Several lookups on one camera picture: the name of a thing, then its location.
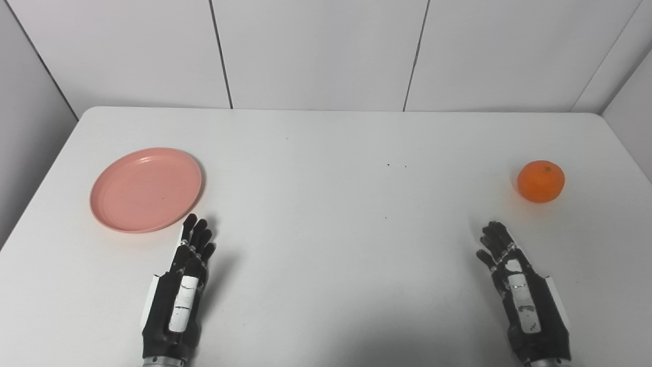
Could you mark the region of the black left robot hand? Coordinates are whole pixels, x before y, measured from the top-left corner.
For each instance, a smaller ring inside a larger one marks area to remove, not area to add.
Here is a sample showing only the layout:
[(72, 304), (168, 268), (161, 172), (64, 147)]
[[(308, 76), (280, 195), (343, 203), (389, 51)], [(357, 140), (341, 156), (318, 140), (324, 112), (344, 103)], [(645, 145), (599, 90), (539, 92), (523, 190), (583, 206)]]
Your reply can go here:
[(185, 366), (196, 350), (199, 304), (215, 251), (205, 219), (189, 214), (169, 270), (154, 276), (142, 325), (144, 366)]

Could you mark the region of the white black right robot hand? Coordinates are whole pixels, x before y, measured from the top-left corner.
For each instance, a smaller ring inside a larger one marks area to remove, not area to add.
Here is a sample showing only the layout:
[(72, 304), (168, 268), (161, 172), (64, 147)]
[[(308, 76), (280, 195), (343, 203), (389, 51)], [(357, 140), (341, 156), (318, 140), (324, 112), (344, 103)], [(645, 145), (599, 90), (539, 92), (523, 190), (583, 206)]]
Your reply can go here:
[(571, 366), (569, 330), (550, 277), (532, 267), (503, 223), (482, 228), (477, 258), (491, 272), (508, 319), (507, 339), (524, 366)]

